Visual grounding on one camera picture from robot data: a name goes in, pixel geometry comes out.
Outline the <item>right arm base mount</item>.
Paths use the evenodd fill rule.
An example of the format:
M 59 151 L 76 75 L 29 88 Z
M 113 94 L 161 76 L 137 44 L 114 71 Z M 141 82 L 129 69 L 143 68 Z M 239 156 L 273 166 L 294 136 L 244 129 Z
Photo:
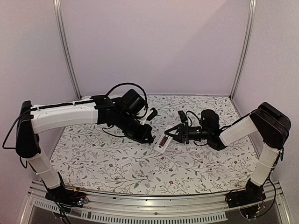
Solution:
M 256 203 L 255 206 L 239 209 L 240 214 L 246 220 L 256 219 L 267 214 L 272 209 L 277 196 L 277 190 L 274 183 L 269 177 L 267 180 L 273 187 L 274 199 L 265 212 L 261 212 L 262 209 L 266 208 L 264 188 L 263 186 L 254 185 L 251 180 L 248 180 L 244 190 L 231 190 L 225 195 L 225 202 L 228 204 L 228 207 L 235 208 Z

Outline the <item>white AC remote control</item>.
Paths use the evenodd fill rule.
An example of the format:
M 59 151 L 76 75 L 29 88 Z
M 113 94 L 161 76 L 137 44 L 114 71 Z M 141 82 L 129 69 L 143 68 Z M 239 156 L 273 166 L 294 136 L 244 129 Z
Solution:
M 161 134 L 159 140 L 156 142 L 156 144 L 154 146 L 154 150 L 156 152 L 163 154 L 166 151 L 167 147 L 169 146 L 169 144 L 171 143 L 173 138 L 171 136 L 165 134 L 165 131 L 167 131 L 168 129 L 171 129 L 173 127 L 174 127 L 174 125 L 168 125 L 162 131 L 162 134 Z

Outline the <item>black battery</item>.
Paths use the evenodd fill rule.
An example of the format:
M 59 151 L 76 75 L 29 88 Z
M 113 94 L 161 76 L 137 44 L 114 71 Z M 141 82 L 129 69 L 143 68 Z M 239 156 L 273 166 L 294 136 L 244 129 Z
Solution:
M 168 137 L 167 137 L 167 136 L 164 136 L 164 137 L 159 141 L 159 146 L 160 146 L 160 147 L 163 147 L 163 146 L 166 144 L 167 140 L 168 140 Z

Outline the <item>clear battery compartment cover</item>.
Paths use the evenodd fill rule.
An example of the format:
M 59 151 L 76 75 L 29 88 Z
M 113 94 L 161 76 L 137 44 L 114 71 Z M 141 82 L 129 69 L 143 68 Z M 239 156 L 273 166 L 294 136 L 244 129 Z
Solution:
M 121 166 L 126 166 L 131 162 L 131 158 L 126 158 L 120 162 Z

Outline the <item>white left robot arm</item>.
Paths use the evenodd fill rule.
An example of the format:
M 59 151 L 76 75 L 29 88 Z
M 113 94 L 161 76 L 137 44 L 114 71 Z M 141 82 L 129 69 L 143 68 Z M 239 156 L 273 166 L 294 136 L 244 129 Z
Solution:
M 69 191 L 39 146 L 39 134 L 51 129 L 90 124 L 114 126 L 122 130 L 125 137 L 141 144 L 154 141 L 152 127 L 146 121 L 152 120 L 157 110 L 149 108 L 147 98 L 130 89 L 122 97 L 110 98 L 96 95 L 78 101 L 32 105 L 25 101 L 12 127 L 16 128 L 16 143 L 12 148 L 24 158 L 45 186 L 60 203 L 69 199 Z

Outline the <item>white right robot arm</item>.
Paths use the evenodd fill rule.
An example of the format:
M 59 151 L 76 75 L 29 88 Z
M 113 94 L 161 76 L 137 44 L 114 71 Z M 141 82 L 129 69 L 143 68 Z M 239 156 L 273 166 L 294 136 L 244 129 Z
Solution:
M 199 117 L 199 126 L 189 126 L 187 115 L 178 112 L 181 122 L 165 130 L 165 135 L 178 143 L 206 140 L 209 147 L 221 151 L 235 142 L 248 137 L 253 140 L 260 136 L 261 149 L 258 150 L 256 168 L 247 182 L 247 189 L 242 192 L 242 200 L 252 203 L 260 195 L 261 188 L 271 172 L 276 168 L 278 160 L 283 159 L 284 144 L 289 137 L 291 120 L 277 108 L 267 102 L 261 103 L 257 109 L 239 118 L 233 124 L 220 127 L 219 115 L 210 109 L 203 110 Z

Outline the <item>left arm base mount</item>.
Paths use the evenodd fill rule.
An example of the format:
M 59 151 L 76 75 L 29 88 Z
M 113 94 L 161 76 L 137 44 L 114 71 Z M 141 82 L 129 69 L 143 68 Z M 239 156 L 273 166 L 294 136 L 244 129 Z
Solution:
M 66 207 L 83 207 L 84 204 L 89 202 L 87 194 L 80 191 L 80 188 L 69 190 L 65 187 L 61 175 L 58 173 L 60 185 L 54 189 L 49 189 L 43 182 L 47 193 L 45 198 L 59 203 Z

